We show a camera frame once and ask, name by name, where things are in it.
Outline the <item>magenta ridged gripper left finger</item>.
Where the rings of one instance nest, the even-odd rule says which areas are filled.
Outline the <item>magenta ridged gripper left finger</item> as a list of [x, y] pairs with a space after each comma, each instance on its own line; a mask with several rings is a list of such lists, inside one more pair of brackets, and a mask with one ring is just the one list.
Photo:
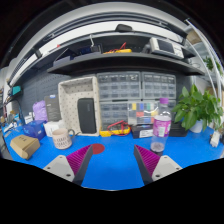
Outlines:
[[81, 185], [92, 155], [93, 147], [88, 145], [68, 156], [57, 156], [44, 167], [44, 170], [69, 182]]

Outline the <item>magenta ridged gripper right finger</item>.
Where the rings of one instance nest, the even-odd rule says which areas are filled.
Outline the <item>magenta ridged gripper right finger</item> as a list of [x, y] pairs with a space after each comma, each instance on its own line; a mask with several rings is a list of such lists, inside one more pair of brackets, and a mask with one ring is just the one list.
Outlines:
[[145, 185], [181, 170], [169, 156], [159, 156], [141, 146], [134, 146], [134, 156]]

